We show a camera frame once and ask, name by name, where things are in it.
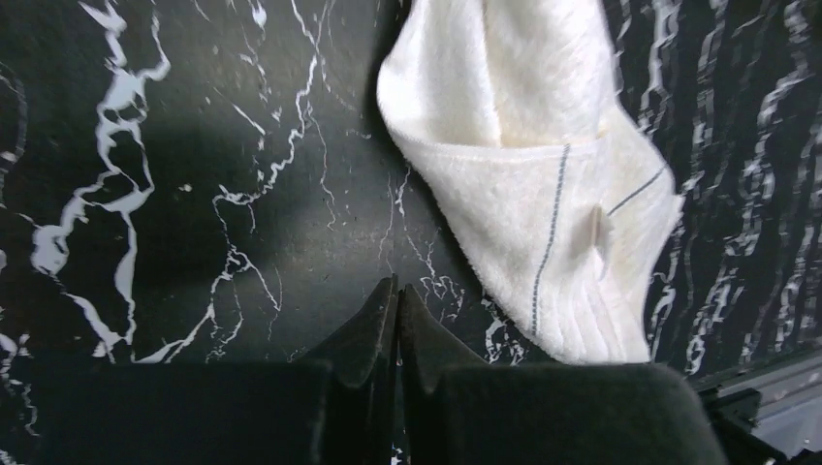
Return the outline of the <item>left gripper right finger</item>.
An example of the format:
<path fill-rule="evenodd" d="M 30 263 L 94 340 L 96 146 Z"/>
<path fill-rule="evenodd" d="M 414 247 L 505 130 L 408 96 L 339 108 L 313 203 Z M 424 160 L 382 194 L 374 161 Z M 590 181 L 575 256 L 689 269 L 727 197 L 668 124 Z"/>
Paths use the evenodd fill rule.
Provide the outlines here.
<path fill-rule="evenodd" d="M 402 359 L 403 416 L 413 464 L 454 464 L 449 441 L 455 436 L 446 420 L 439 388 L 447 369 L 487 364 L 435 319 L 412 286 L 399 293 L 398 348 Z"/>

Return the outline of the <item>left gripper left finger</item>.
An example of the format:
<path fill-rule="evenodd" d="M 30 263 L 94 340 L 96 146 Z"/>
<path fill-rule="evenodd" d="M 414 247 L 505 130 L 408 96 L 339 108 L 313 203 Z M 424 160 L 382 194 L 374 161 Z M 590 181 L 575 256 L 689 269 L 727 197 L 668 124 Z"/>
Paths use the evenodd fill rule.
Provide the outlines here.
<path fill-rule="evenodd" d="M 330 369 L 321 404 L 322 464 L 391 462 L 398 298 L 398 278 L 380 280 L 354 316 L 301 358 Z"/>

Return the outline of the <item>white towel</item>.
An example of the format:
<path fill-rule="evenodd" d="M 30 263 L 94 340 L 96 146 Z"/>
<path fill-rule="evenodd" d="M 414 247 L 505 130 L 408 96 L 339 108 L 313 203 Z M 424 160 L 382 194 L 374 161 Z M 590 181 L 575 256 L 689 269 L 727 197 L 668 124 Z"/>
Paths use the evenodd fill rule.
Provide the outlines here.
<path fill-rule="evenodd" d="M 644 363 L 683 200 L 617 97 L 599 1 L 415 1 L 378 108 L 484 290 L 569 364 Z"/>

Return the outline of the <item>aluminium rail frame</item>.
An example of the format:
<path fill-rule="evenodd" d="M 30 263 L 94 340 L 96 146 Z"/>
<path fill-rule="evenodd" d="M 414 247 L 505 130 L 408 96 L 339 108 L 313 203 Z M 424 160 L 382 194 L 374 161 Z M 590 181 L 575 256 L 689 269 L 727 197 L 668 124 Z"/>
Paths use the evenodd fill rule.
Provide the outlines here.
<path fill-rule="evenodd" d="M 692 386 L 730 464 L 821 462 L 821 350 L 726 370 Z"/>

